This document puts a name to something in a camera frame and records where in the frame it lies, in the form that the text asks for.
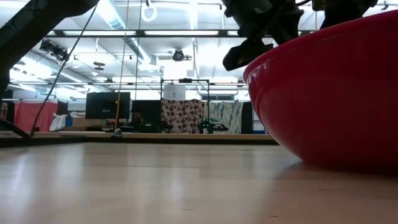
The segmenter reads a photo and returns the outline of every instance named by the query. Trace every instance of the wooden floor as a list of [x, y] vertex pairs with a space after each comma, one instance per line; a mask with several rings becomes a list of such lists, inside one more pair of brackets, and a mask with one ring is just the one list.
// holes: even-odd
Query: wooden floor
[[0, 151], [0, 223], [398, 223], [398, 180], [280, 146], [71, 144]]

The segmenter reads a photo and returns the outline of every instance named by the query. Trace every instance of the security camera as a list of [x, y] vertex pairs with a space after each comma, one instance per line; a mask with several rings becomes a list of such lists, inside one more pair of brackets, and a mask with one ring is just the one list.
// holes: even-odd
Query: security camera
[[173, 54], [173, 60], [176, 62], [181, 62], [184, 60], [184, 53], [182, 52], [182, 49], [175, 50]]

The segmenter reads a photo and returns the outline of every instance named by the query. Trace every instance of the black cable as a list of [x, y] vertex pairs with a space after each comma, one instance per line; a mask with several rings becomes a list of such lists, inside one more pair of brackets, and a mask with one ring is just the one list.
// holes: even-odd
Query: black cable
[[[70, 58], [70, 56], [72, 55], [73, 50], [76, 48], [76, 46], [77, 46], [77, 44], [79, 43], [81, 37], [83, 36], [83, 33], [86, 31], [86, 28], [87, 28], [88, 24], [90, 23], [91, 18], [94, 16], [94, 12], [96, 11], [96, 9], [97, 9], [97, 5], [94, 7], [93, 12], [91, 13], [90, 17], [88, 18], [86, 25], [84, 26], [83, 30], [81, 31], [79, 37], [77, 38], [77, 40], [76, 40], [75, 44], [73, 45], [71, 51], [69, 52], [67, 58]], [[40, 109], [39, 109], [39, 112], [37, 112], [37, 115], [36, 115], [36, 118], [35, 118], [35, 122], [33, 123], [32, 129], [30, 130], [30, 136], [32, 136], [32, 137], [33, 137], [33, 135], [34, 135], [35, 127], [36, 127], [37, 121], [39, 120], [39, 116], [40, 116], [40, 114], [42, 113], [42, 110], [43, 110], [43, 108], [44, 108], [44, 105], [45, 105], [45, 103], [47, 102], [47, 100], [49, 100], [49, 97], [50, 97], [50, 95], [51, 95], [51, 93], [52, 93], [52, 91], [53, 91], [55, 85], [57, 84], [57, 81], [58, 81], [58, 79], [59, 79], [59, 77], [60, 77], [60, 75], [61, 75], [61, 72], [62, 72], [63, 68], [65, 67], [65, 65], [67, 64], [67, 62], [68, 62], [68, 60], [65, 60], [65, 61], [63, 62], [63, 64], [62, 64], [60, 70], [59, 70], [58, 73], [57, 73], [57, 76], [55, 77], [54, 82], [52, 83], [52, 86], [51, 86], [51, 89], [50, 89], [49, 93], [48, 93], [47, 96], [45, 97], [45, 99], [44, 99], [44, 101], [43, 101], [43, 103], [42, 103], [42, 106], [41, 106]]]
[[304, 0], [302, 2], [297, 3], [297, 6], [302, 6], [302, 5], [304, 5], [304, 4], [306, 4], [306, 3], [310, 2], [310, 1], [311, 0]]

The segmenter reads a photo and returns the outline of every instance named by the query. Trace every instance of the ceiling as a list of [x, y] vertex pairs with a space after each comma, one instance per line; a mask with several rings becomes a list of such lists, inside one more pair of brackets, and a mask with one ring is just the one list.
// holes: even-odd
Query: ceiling
[[[0, 0], [0, 26], [5, 24], [27, 1], [2, 1]], [[387, 11], [398, 9], [398, 0], [388, 0], [390, 4]], [[117, 12], [121, 23], [131, 30], [238, 30], [239, 27], [233, 21], [223, 15], [224, 7], [220, 10], [219, 0], [168, 0], [168, 1], [152, 1], [151, 6], [155, 7], [156, 15], [153, 15], [153, 9], [146, 9], [141, 13], [141, 2], [129, 2], [130, 7], [127, 7], [127, 0], [113, 1], [114, 10]], [[378, 5], [371, 8], [366, 16], [383, 12], [384, 1], [379, 1]], [[301, 7], [305, 13], [301, 17], [298, 25], [299, 30], [317, 30], [323, 22], [323, 13], [316, 13], [312, 11], [311, 4], [306, 4]], [[87, 12], [82, 16], [72, 17], [63, 20], [55, 28], [57, 30], [81, 30], [86, 24], [92, 11]], [[109, 23], [104, 18], [106, 12], [98, 7], [92, 20], [88, 24], [88, 30], [111, 30]], [[48, 38], [54, 44], [63, 48], [71, 49], [76, 41], [76, 38], [61, 37]], [[137, 55], [134, 51], [124, 46], [124, 41], [121, 38], [101, 37], [96, 38], [82, 38], [73, 52], [73, 58], [67, 63], [65, 72], [69, 75], [64, 75], [63, 78], [67, 82], [103, 82], [107, 78], [112, 78], [113, 81], [119, 81], [123, 70], [124, 82], [133, 82], [137, 74], [139, 82], [159, 82], [160, 75], [171, 74], [166, 78], [173, 78], [173, 73], [183, 73], [186, 75], [187, 70], [194, 69], [193, 60], [177, 64], [183, 67], [181, 70], [176, 70], [175, 62], [171, 60], [172, 53], [175, 49], [182, 49], [185, 55], [193, 56], [195, 51], [195, 64], [197, 66], [198, 78], [209, 78], [221, 82], [230, 82], [242, 77], [244, 68], [227, 72], [223, 65], [222, 59], [231, 47], [239, 45], [244, 39], [239, 37], [218, 38], [206, 37], [195, 38], [191, 37], [146, 37], [136, 39], [142, 51], [151, 58], [156, 58], [156, 62], [151, 62], [152, 67], [138, 66], [141, 64], [137, 61]], [[272, 39], [263, 39], [264, 43], [269, 44]], [[55, 63], [53, 57], [43, 55], [39, 50], [39, 44], [32, 49], [30, 56], [36, 57], [39, 63], [50, 66], [52, 70], [56, 70], [58, 65]], [[106, 65], [103, 71], [95, 70], [93, 62], [103, 62]], [[36, 81], [48, 80], [42, 75], [37, 75]], [[115, 90], [117, 86], [108, 88], [108, 90]], [[105, 91], [104, 88], [99, 88], [97, 91]]]

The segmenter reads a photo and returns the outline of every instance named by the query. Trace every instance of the patterned fabric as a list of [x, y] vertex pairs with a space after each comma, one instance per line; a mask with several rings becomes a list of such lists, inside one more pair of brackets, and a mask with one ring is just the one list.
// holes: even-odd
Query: patterned fabric
[[0, 119], [6, 119], [7, 118], [7, 109], [8, 109], [8, 104], [7, 103], [1, 103]]
[[[225, 125], [228, 128], [228, 131], [226, 132], [227, 134], [241, 134], [242, 109], [242, 102], [210, 103], [210, 122], [213, 124]], [[208, 117], [207, 107], [205, 108], [205, 117]]]
[[173, 125], [174, 134], [199, 134], [204, 108], [199, 100], [162, 100], [162, 120]]

